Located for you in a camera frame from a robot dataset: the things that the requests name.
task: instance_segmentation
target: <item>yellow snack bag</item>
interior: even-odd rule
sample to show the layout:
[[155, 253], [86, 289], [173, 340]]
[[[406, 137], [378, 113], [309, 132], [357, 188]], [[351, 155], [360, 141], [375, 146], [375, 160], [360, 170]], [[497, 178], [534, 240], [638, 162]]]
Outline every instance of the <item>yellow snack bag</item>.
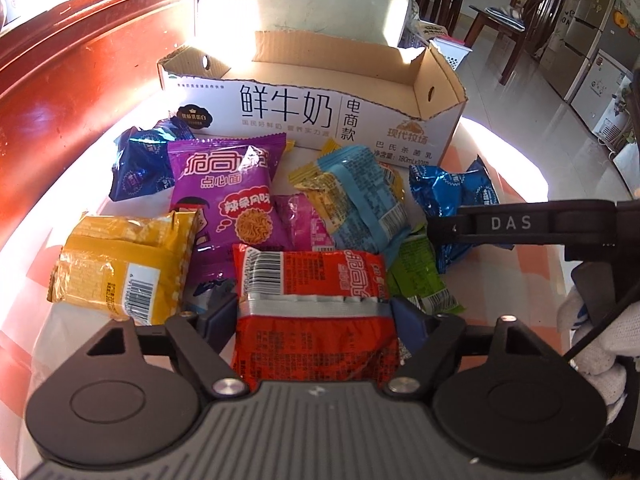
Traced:
[[[341, 147], [342, 146], [335, 142], [335, 140], [328, 139], [320, 149], [319, 156], [325, 156], [329, 153], [333, 153]], [[382, 168], [382, 171], [385, 174], [385, 182], [391, 188], [393, 194], [400, 202], [404, 202], [404, 182], [402, 181], [402, 176], [398, 173], [398, 170], [384, 162], [378, 162], [378, 165]]]
[[195, 211], [157, 218], [84, 216], [51, 273], [47, 300], [115, 319], [162, 324], [178, 311], [195, 236]]

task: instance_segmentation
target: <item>black oval label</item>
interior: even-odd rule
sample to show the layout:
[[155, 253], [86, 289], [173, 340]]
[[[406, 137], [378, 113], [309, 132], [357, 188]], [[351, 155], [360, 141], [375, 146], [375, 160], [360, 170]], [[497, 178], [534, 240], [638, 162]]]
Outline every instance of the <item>black oval label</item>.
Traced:
[[213, 117], [207, 112], [206, 108], [198, 105], [181, 106], [178, 108], [176, 115], [194, 130], [209, 128], [213, 122]]

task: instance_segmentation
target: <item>blue snack bag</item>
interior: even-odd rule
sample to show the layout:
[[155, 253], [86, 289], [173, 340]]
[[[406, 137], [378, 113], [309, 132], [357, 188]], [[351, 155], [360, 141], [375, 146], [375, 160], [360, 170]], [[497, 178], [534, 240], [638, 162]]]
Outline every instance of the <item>blue snack bag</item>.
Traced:
[[387, 268], [410, 232], [402, 202], [365, 146], [347, 146], [289, 175], [324, 221], [339, 250], [382, 254]]
[[[430, 216], [453, 216], [463, 205], [494, 205], [498, 203], [494, 185], [480, 157], [465, 173], [448, 173], [437, 166], [411, 166], [411, 194], [427, 219]], [[472, 244], [437, 246], [436, 266], [444, 274], [453, 262], [464, 256]]]
[[162, 119], [152, 130], [132, 126], [120, 134], [109, 198], [118, 202], [172, 187], [175, 181], [166, 145], [172, 140], [187, 139], [194, 139], [193, 134], [178, 117]]

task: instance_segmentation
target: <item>black cable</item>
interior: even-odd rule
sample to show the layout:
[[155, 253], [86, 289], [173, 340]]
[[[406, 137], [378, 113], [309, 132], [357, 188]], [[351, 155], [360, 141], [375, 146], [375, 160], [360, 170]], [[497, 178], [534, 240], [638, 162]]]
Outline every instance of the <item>black cable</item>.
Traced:
[[580, 341], [578, 341], [574, 346], [572, 346], [569, 351], [564, 354], [564, 358], [567, 361], [570, 361], [574, 357], [576, 357], [580, 352], [582, 352], [585, 348], [587, 348], [590, 343], [594, 341], [600, 334], [602, 334], [605, 329], [613, 323], [620, 314], [622, 314], [626, 308], [638, 300], [638, 296], [640, 296], [640, 280], [637, 280], [634, 286], [632, 286], [626, 294], [622, 297], [622, 299], [616, 303], [616, 306], [599, 322], [596, 326], [591, 329], [590, 332], [587, 333]]

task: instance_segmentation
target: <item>cartoon character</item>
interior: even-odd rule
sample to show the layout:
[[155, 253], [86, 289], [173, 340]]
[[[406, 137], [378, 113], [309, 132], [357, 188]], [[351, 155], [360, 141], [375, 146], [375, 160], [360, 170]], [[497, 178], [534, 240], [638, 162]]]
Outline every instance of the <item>cartoon character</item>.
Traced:
[[174, 205], [174, 211], [184, 212], [196, 210], [196, 247], [210, 242], [209, 233], [203, 232], [207, 227], [207, 218], [204, 209], [209, 209], [209, 202], [198, 196], [186, 196], [178, 200]]

